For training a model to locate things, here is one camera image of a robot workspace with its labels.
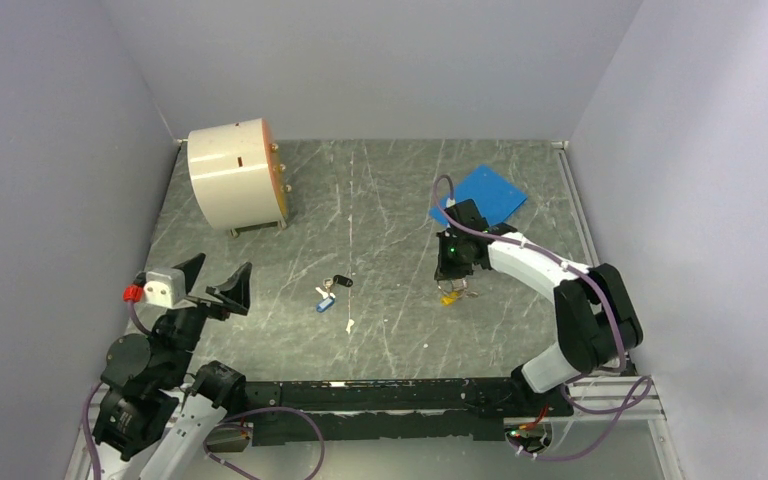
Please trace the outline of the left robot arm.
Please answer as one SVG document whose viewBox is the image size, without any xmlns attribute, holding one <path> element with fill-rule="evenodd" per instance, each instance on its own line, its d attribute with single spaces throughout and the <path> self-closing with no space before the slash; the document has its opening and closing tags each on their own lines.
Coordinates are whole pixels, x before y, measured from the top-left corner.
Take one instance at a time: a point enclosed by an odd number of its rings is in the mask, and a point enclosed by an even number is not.
<svg viewBox="0 0 768 480">
<path fill-rule="evenodd" d="M 83 407 L 83 434 L 92 479 L 176 479 L 221 420 L 247 403 L 246 377 L 211 361 L 186 380 L 208 320 L 247 315 L 253 266 L 243 263 L 203 297 L 192 289 L 206 256 L 142 271 L 124 289 L 136 332 L 106 353 L 98 414 Z"/>
</svg>

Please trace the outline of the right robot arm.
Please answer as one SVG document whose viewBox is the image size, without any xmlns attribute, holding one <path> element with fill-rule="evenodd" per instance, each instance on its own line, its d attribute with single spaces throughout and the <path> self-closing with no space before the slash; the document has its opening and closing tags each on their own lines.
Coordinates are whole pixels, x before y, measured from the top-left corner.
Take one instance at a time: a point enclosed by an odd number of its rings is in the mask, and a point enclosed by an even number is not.
<svg viewBox="0 0 768 480">
<path fill-rule="evenodd" d="M 548 392 L 624 362 L 642 343 L 642 326 L 616 267 L 565 259 L 508 224 L 491 225 L 471 199 L 447 200 L 438 210 L 447 226 L 437 234 L 434 279 L 445 295 L 460 296 L 468 276 L 482 268 L 523 283 L 554 307 L 554 341 L 512 372 L 510 402 L 519 413 L 537 413 Z"/>
</svg>

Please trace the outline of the large metal keyring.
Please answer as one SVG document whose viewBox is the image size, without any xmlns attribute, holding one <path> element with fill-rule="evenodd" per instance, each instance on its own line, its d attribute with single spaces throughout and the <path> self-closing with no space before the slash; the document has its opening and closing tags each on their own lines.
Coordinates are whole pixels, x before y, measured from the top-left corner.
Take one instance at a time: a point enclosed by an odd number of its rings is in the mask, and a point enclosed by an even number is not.
<svg viewBox="0 0 768 480">
<path fill-rule="evenodd" d="M 441 280 L 437 283 L 437 288 L 441 292 L 441 297 L 444 295 L 458 296 L 459 299 L 463 298 L 477 298 L 479 293 L 469 289 L 468 282 L 465 278 L 453 279 L 453 280 Z"/>
</svg>

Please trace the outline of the yellow key tag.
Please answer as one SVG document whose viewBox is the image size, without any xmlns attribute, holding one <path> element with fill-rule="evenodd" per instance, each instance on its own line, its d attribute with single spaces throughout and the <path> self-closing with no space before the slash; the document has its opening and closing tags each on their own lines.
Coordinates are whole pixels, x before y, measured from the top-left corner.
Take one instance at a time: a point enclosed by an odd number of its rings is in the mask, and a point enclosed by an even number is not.
<svg viewBox="0 0 768 480">
<path fill-rule="evenodd" d="M 448 305 L 451 305 L 451 304 L 453 304 L 453 303 L 454 303 L 454 302 L 456 302 L 457 300 L 458 300 L 458 296 L 453 296 L 453 295 L 444 295 L 444 296 L 442 296 L 442 297 L 441 297 L 441 299 L 440 299 L 440 303 L 441 303 L 443 306 L 448 306 Z"/>
</svg>

